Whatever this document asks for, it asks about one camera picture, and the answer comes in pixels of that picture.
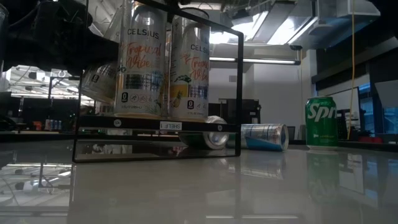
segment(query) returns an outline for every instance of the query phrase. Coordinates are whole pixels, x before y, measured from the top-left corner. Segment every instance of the sprite can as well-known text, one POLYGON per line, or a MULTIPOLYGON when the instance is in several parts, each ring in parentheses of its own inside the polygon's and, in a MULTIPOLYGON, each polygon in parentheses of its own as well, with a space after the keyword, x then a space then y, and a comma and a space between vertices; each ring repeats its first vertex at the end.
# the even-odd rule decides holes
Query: sprite can
POLYGON ((337 146, 336 103, 332 97, 310 98, 305 106, 305 123, 309 148, 337 146))

